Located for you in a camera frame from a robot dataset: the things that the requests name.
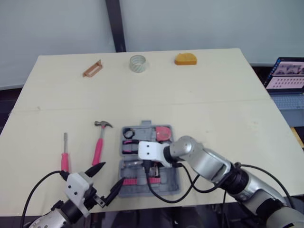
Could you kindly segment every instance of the pink hammer handle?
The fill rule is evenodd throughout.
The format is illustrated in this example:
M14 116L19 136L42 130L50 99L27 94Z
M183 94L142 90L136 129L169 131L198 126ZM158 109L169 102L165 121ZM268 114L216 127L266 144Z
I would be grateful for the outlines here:
M97 165L100 162L101 150L103 149L104 139L99 138L96 147L95 147L95 154L93 158L92 165Z
M68 153L61 154L61 170L69 172L68 169Z

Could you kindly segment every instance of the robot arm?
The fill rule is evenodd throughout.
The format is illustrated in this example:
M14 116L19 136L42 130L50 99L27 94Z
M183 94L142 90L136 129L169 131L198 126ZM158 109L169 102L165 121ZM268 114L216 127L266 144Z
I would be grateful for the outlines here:
M124 178L120 179L110 190L107 197L99 197L93 187L92 177L99 172L105 162L99 163L86 172L69 174L62 171L60 175L66 181L65 194L69 198L65 203L59 201L46 215L31 223L29 228L65 228L75 224L82 216L87 217L96 204L108 206L120 191Z
M274 188L250 172L236 168L190 136L183 136L171 145L142 141L139 143L138 157L161 162L165 167L171 167L177 161L186 161L197 174L214 184L227 178L220 187L253 214L264 219L268 228L304 225L304 215L287 207L284 198Z

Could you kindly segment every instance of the hammer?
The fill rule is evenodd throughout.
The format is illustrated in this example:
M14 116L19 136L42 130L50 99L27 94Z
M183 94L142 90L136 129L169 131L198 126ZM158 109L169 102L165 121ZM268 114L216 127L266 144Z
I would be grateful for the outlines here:
M96 147L95 147L95 154L94 154L94 158L93 158L93 162L92 162L93 166L100 162L101 151L103 149L103 144L104 144L105 128L106 128L106 126L112 127L112 125L110 123L108 123L107 121L100 121L100 122L95 121L94 125L101 126L101 132L100 132L100 137L97 140Z

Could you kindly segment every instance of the wooden table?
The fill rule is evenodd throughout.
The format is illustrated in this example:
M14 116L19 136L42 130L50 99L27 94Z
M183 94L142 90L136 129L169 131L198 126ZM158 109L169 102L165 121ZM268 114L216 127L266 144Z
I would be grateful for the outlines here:
M177 66L178 53L191 52L195 66ZM137 74L129 58L137 53L40 56L0 136L0 215L20 215L32 187L47 173L60 169L63 132L69 133L72 171L90 167L100 129L106 120L102 161L94 177L99 195L107 195L118 180L120 131L123 126L170 124L175 139L190 135L232 162L240 161L274 174L292 195L304 193L304 153L274 102L239 49L143 52L149 63ZM101 59L104 68L92 78L82 73ZM259 171L252 173L272 184ZM180 170L182 191L189 180ZM65 183L52 176L39 186L28 215L44 214L59 199ZM199 179L197 187L212 186ZM223 190L191 191L173 206L220 203ZM170 207L155 197L117 197L111 211Z

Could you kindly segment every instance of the hammer head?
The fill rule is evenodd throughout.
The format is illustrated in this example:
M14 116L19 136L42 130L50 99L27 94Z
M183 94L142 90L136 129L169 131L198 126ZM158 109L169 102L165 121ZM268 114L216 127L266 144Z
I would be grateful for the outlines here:
M113 126L107 121L95 121L94 125L95 126L101 126L102 128L105 128L106 126L109 126L109 127L113 128Z

